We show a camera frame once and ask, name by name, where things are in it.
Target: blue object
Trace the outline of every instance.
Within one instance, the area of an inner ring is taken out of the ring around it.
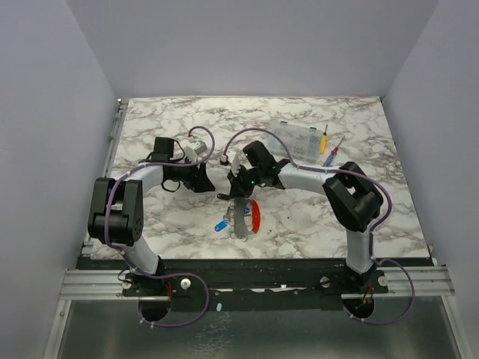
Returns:
[[[228,226],[228,221],[223,220],[215,226],[215,231],[219,232],[219,231],[225,229],[227,226]]]
[[[325,160],[323,167],[330,167],[332,161],[335,159],[336,153],[329,154],[328,158]]]

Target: plastic storage case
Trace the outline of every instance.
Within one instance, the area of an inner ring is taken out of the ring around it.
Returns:
[[[316,127],[295,125],[287,121],[274,121],[271,131],[286,144],[294,159],[315,164],[320,157],[320,146],[323,133]],[[272,136],[267,142],[268,150],[278,156],[286,157],[281,144]]]

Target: gray wall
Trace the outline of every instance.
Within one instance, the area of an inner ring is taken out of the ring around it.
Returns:
[[[118,96],[384,96],[437,0],[68,3]]]
[[[41,358],[108,149],[113,90],[63,0],[0,12],[0,357]]]
[[[427,241],[479,357],[479,1],[440,0],[384,105]]]

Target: white marble surface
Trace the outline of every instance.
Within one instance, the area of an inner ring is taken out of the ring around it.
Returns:
[[[216,192],[195,194],[184,187],[174,194],[156,187],[144,198],[144,236],[163,258],[324,258],[345,257],[345,232],[336,221],[326,197],[300,190],[256,188],[262,223],[258,234],[233,239],[214,226],[222,220],[227,202],[216,194],[228,193],[227,168],[219,166],[219,152],[237,131],[272,120],[286,120],[322,130],[329,125],[327,153],[343,135],[335,165],[357,162],[391,194],[390,218],[376,230],[378,257],[428,257],[418,217],[412,204],[381,102],[371,98],[258,98],[192,97],[132,99],[121,133],[112,175],[135,167],[153,149],[156,136],[184,139],[194,125],[208,126],[216,138],[215,154],[207,173]],[[209,143],[198,130],[197,138]],[[234,142],[240,150],[253,140],[266,143],[266,135],[248,132]],[[118,258],[95,240],[94,259]]]

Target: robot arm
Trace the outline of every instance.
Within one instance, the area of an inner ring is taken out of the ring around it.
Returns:
[[[336,218],[346,230],[347,267],[358,276],[373,268],[370,224],[378,217],[383,199],[371,183],[344,174],[325,174],[296,168],[286,159],[277,162],[260,141],[247,145],[243,152],[252,168],[246,169],[234,156],[228,173],[230,194],[219,196],[221,199],[247,198],[256,185],[297,188],[325,195]],[[347,162],[341,169],[364,175],[354,162]]]
[[[184,152],[184,163],[193,163],[198,154],[206,150],[202,141],[183,141],[180,146]],[[143,162],[170,162],[178,163],[173,158],[174,139],[156,138],[151,159]],[[162,260],[157,256],[141,235],[144,225],[143,195],[157,185],[163,189],[167,180],[182,183],[193,192],[201,193],[214,191],[215,187],[206,174],[206,164],[189,167],[167,167],[154,165],[139,169],[125,179],[115,192],[113,204],[122,203],[119,209],[115,206],[111,210],[109,220],[110,241],[116,248],[121,249],[121,255],[127,263],[135,263],[148,274],[161,275],[164,272]],[[106,243],[104,230],[106,220],[106,204],[115,179],[100,177],[95,181],[92,195],[90,215],[88,217],[88,234]]]

